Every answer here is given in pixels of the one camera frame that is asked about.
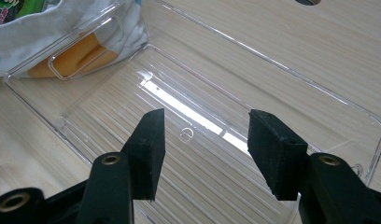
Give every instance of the transparent plastic container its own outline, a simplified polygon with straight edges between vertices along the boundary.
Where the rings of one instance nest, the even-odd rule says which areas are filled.
[[[104,27],[117,8],[9,71],[6,84],[85,162],[120,150],[145,113],[164,108],[167,152],[156,202],[135,203],[148,220],[292,222],[297,203],[278,202],[247,153],[251,108],[275,114],[310,153],[337,155],[371,182],[381,118],[163,1],[143,1],[149,42],[131,58],[65,78],[19,73],[47,55],[54,63],[63,51],[52,49]]]

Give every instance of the fabric bag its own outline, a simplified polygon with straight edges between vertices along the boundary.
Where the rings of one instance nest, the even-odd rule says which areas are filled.
[[[148,41],[140,0],[46,1],[42,13],[0,25],[0,77],[32,55],[36,63],[24,62],[16,74],[85,74],[131,56]]]

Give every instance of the table top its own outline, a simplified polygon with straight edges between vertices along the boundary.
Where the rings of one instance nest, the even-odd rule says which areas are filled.
[[[381,117],[381,0],[166,2]],[[0,78],[0,194],[35,186],[49,197],[89,169]],[[381,191],[381,160],[371,188]]]

